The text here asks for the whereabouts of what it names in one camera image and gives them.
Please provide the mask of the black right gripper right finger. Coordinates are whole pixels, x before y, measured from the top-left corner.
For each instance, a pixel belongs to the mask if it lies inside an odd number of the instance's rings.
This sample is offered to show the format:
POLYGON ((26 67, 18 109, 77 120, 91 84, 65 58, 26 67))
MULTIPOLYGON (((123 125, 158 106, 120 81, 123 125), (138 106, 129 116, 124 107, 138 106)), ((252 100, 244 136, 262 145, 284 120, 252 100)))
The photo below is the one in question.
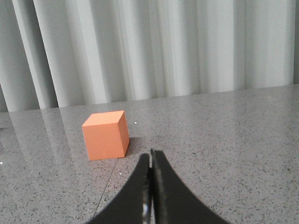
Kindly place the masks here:
POLYGON ((227 224, 181 181, 163 151, 151 150, 157 224, 227 224))

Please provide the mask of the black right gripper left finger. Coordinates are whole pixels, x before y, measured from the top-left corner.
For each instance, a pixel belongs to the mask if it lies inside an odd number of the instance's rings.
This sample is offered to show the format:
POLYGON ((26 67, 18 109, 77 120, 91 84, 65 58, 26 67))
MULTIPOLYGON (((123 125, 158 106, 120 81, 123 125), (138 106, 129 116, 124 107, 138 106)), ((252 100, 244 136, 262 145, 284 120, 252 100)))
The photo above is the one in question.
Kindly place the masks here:
POLYGON ((142 154, 120 192, 90 220, 90 224, 148 224, 150 222, 150 156, 142 154))

